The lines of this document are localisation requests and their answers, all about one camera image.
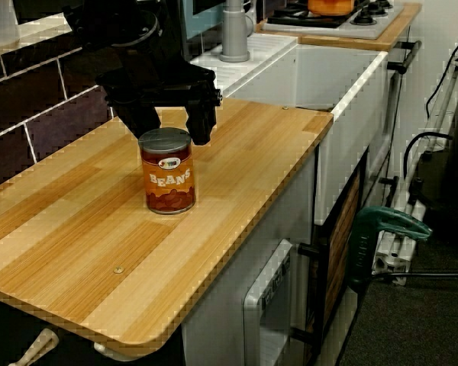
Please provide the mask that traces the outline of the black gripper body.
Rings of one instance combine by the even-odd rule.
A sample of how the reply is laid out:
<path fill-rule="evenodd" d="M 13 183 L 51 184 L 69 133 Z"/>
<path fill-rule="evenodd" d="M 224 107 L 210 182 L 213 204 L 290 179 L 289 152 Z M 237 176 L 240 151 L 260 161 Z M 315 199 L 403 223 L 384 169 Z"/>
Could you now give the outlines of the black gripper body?
<path fill-rule="evenodd" d="M 184 60 L 172 65 L 124 61 L 122 66 L 95 77 L 117 114 L 144 114 L 154 107 L 217 107 L 222 96 L 214 79 L 213 71 Z"/>

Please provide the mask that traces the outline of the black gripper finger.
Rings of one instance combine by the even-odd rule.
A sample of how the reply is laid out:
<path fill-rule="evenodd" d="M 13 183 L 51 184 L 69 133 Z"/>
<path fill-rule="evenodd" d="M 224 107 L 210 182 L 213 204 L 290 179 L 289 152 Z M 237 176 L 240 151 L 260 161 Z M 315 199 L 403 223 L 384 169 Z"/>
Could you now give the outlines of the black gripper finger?
<path fill-rule="evenodd" d="M 114 112 L 119 116 L 130 132 L 140 139 L 145 133 L 160 128 L 160 118 L 153 105 L 113 103 Z"/>
<path fill-rule="evenodd" d="M 211 131 L 216 124 L 215 107 L 209 104 L 192 104 L 185 107 L 188 115 L 185 125 L 196 146 L 204 146 L 211 140 Z"/>

